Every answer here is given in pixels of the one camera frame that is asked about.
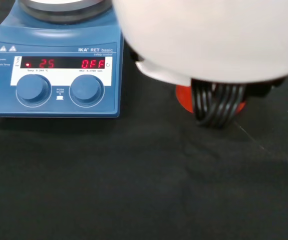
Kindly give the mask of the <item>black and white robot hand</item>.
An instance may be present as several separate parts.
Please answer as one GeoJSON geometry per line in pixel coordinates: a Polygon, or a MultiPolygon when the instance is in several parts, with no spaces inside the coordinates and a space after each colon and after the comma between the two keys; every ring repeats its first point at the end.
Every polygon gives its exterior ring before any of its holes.
{"type": "Polygon", "coordinates": [[[288,0],[115,0],[144,75],[190,87],[198,125],[222,128],[288,77],[288,0]]]}

